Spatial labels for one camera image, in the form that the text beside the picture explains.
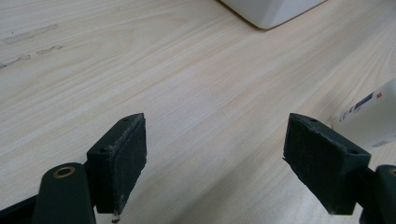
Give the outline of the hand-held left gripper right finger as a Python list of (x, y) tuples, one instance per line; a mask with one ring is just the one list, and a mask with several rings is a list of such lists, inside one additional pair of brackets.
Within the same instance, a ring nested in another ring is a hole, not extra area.
[(368, 152), (320, 121), (291, 113), (283, 157), (328, 213), (353, 213), (354, 187), (368, 167)]

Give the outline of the white labelled packet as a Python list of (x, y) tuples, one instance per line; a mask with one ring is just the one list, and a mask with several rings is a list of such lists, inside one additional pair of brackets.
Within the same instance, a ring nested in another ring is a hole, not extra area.
[(396, 141), (396, 78), (337, 116), (332, 127), (364, 149)]

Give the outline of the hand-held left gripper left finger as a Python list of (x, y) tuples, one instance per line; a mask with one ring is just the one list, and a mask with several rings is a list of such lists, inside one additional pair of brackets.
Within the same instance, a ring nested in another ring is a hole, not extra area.
[(90, 148), (86, 168), (98, 213), (122, 213), (147, 155), (143, 113), (120, 119)]

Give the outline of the white plastic storage bin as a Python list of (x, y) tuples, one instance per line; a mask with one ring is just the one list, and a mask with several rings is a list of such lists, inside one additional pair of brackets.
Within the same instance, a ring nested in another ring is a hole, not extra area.
[(326, 0), (220, 0), (253, 25), (262, 29), (274, 28)]

